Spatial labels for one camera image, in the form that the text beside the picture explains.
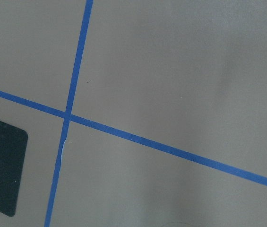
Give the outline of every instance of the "blue tape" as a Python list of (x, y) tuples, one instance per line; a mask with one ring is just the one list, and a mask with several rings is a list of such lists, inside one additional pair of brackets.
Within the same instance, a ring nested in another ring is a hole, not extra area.
[(257, 174), (254, 174), (254, 173), (251, 173), (251, 172), (248, 172), (248, 171), (245, 171), (245, 170), (233, 167), (233, 166), (229, 166), (229, 165), (211, 160), (211, 159), (206, 158), (206, 157), (195, 155), (195, 154), (189, 153), (187, 151), (173, 148), (173, 147), (170, 147), (168, 145), (165, 145), (165, 144), (162, 144), (159, 142), (155, 142), (153, 140), (149, 140), (149, 139), (146, 139), (146, 138), (122, 131), (122, 130), (118, 130), (118, 129), (109, 127), (109, 126), (104, 125), (104, 124), (93, 122), (91, 120), (88, 120), (88, 119), (85, 119), (82, 117), (71, 115), (70, 120), (73, 122), (85, 125), (87, 127), (90, 127), (90, 128), (96, 129), (96, 130), (100, 130), (100, 131), (106, 132), (108, 134), (111, 134), (111, 135), (114, 135), (114, 136), (117, 136), (117, 137), (120, 137), (120, 138), (123, 138), (126, 140), (130, 140), (132, 142), (139, 143), (139, 144), (145, 145), (147, 147), (154, 148), (154, 149), (166, 152), (168, 154), (172, 154), (172, 155), (184, 158), (186, 160), (190, 160), (192, 162), (196, 162), (196, 163), (202, 164), (204, 166), (207, 166), (207, 167), (210, 167), (213, 169), (217, 169), (217, 170), (220, 170), (222, 172), (232, 174), (232, 175), (235, 175), (235, 176), (238, 176), (238, 177), (241, 177), (241, 178), (244, 178), (244, 179), (247, 179), (247, 180), (250, 180), (250, 181), (267, 186), (267, 177), (260, 176), (260, 175), (257, 175)]
[(15, 103), (19, 103), (19, 104), (31, 107), (31, 108), (36, 109), (36, 110), (40, 110), (40, 111), (48, 113), (48, 114), (55, 115), (57, 117), (64, 118), (64, 115), (65, 115), (65, 113), (61, 110), (57, 110), (57, 109), (51, 108), (51, 107), (46, 106), (46, 105), (42, 105), (42, 104), (27, 100), (24, 98), (20, 98), (18, 96), (14, 96), (14, 95), (5, 93), (3, 91), (0, 91), (0, 97), (7, 99), (9, 101), (15, 102)]
[(75, 62), (73, 66), (72, 77), (71, 77), (67, 104), (66, 104), (66, 111), (65, 111), (64, 121), (63, 121), (60, 142), (59, 142), (59, 149), (58, 149), (57, 159), (56, 159), (53, 177), (52, 177), (52, 187), (50, 190), (44, 227), (50, 226), (50, 221), (52, 218), (54, 198), (55, 198), (56, 191), (57, 191), (57, 186), (58, 186), (58, 181), (59, 181), (59, 176), (60, 176), (60, 169), (61, 169), (61, 164), (62, 164), (63, 148), (64, 148), (64, 143), (65, 143), (65, 140), (68, 134), (70, 115), (71, 115), (73, 102), (74, 102), (76, 89), (77, 89), (78, 76), (79, 76), (80, 66), (81, 66), (81, 62), (83, 58), (83, 51), (84, 51), (84, 46), (85, 46), (85, 41), (86, 41), (86, 36), (87, 36), (87, 30), (88, 30), (90, 15), (91, 15), (92, 4), (93, 4), (92, 0), (87, 0), (85, 4), (81, 32), (80, 32), (80, 36), (78, 39), (77, 53), (76, 53)]

